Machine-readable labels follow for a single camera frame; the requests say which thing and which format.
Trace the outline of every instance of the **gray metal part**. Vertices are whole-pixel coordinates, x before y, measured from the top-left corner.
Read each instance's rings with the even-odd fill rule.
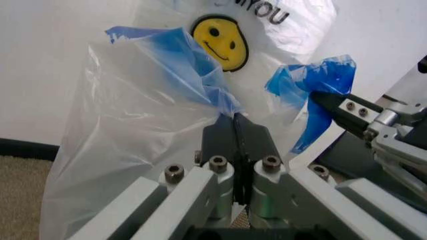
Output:
[[[397,140],[399,134],[396,128],[383,125],[377,131],[378,136],[371,144],[382,157],[408,165],[416,164],[414,167],[427,166],[427,150]]]
[[[398,123],[411,126],[426,116],[427,101],[423,99],[420,102],[409,103],[408,105],[393,102],[387,109],[399,115]]]
[[[227,227],[230,225],[230,221],[227,222],[224,218],[231,219],[232,206],[233,206],[233,179],[234,179],[234,167],[231,164],[227,164],[226,171],[222,173],[215,173],[218,178],[218,187],[219,187],[219,198],[215,208],[212,210],[211,222],[214,222],[214,219],[223,219],[216,223],[217,227]],[[206,170],[210,169],[209,164],[204,164],[203,168]]]
[[[336,189],[403,239],[427,239],[427,217],[361,178]]]
[[[230,189],[229,192],[226,192],[219,196],[218,202],[215,208],[210,214],[210,219],[222,219],[222,218],[231,218],[232,215],[232,205],[233,205],[233,189]]]
[[[166,198],[157,182],[140,177],[92,218],[70,240],[129,239]]]
[[[427,200],[427,185],[416,176],[403,169],[399,162],[384,159],[377,154],[374,155],[374,159],[382,165],[382,169],[386,173],[401,182],[422,199]]]
[[[353,103],[354,104],[354,108],[352,110],[347,109],[347,104],[348,103]],[[368,122],[368,123],[372,123],[375,120],[375,118],[378,117],[378,115],[380,115],[378,112],[376,112],[376,111],[374,111],[374,110],[372,110],[370,108],[367,108],[366,106],[363,106],[363,105],[361,105],[361,104],[359,104],[359,103],[357,103],[355,101],[352,101],[352,100],[350,100],[348,98],[346,98],[341,103],[341,105],[339,105],[339,108],[342,109],[342,110],[344,110],[344,111],[346,111],[346,112],[348,112],[348,113],[350,113],[350,114],[352,114],[355,117],[358,117],[358,118],[360,118],[360,119]],[[366,116],[361,116],[359,114],[359,110],[360,109],[366,109],[367,110],[367,115]]]
[[[219,195],[217,176],[194,167],[132,239],[181,240],[190,227],[205,225]]]
[[[397,113],[389,109],[385,109],[375,118],[375,121],[386,126],[392,126],[398,118],[399,115]]]
[[[273,199],[277,216],[290,225],[320,226],[337,239],[400,239],[308,168],[282,173],[277,184],[263,178],[255,172],[254,181],[263,182],[259,189]]]
[[[281,218],[264,218],[254,214],[253,212],[249,213],[249,223],[252,227],[256,229],[287,229],[290,228],[286,220]]]

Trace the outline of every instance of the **plastic bag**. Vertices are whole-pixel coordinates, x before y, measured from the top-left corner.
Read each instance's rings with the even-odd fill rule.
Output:
[[[183,26],[221,63],[243,113],[269,129],[284,156],[307,118],[302,105],[281,101],[265,84],[280,66],[307,63],[336,15],[332,0],[140,0],[134,25]]]
[[[279,68],[265,85],[281,101],[302,108],[308,100],[307,126],[291,152],[300,154],[329,128],[331,116],[309,98],[313,91],[346,95],[352,90],[356,63],[349,55],[330,57],[309,65]]]
[[[203,127],[219,111],[239,109],[218,62],[188,33],[137,34],[142,38],[88,48],[46,181],[41,239],[69,238],[140,176],[157,181],[172,163],[191,169]]]

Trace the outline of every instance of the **blue plastic bag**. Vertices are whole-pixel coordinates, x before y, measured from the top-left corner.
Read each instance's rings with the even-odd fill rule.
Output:
[[[163,67],[169,84],[189,100],[213,105],[231,117],[241,110],[240,103],[227,88],[219,63],[183,28],[116,26],[105,32],[112,44],[120,37],[140,39],[139,46]]]
[[[352,90],[356,63],[349,55],[326,58],[309,65],[280,67],[267,82],[265,89],[280,97],[282,102],[302,109],[313,91],[346,95]],[[331,125],[329,114],[308,99],[308,122],[292,153],[300,154]]]

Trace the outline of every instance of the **hex socket screw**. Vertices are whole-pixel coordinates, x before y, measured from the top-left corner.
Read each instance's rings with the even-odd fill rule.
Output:
[[[221,155],[212,156],[209,159],[209,169],[217,174],[222,174],[227,170],[227,158]]]
[[[184,167],[181,164],[172,164],[164,169],[166,182],[178,184],[184,178]]]
[[[262,168],[267,173],[276,173],[280,170],[282,161],[277,156],[269,155],[262,159]]]

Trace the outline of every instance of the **white wall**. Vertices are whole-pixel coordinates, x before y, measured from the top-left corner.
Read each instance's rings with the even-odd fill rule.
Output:
[[[375,101],[427,54],[427,1],[336,0],[319,60],[349,53]],[[59,145],[88,40],[129,25],[133,0],[2,0],[0,138]]]
[[[58,145],[88,40],[128,25],[131,0],[2,0],[0,138]]]

